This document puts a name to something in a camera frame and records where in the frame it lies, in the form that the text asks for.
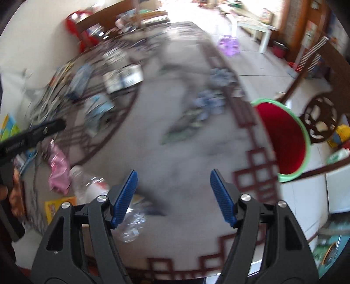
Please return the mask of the person's left hand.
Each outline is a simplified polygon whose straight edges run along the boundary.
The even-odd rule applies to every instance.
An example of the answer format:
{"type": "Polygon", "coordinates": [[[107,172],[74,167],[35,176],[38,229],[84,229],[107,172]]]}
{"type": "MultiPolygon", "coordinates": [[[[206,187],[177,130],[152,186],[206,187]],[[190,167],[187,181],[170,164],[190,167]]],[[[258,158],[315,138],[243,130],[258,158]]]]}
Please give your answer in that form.
{"type": "Polygon", "coordinates": [[[9,189],[9,187],[5,185],[1,185],[1,201],[8,198],[13,216],[21,218],[25,216],[25,208],[21,185],[19,182],[19,171],[17,169],[14,169],[12,181],[12,189],[9,189]]]}

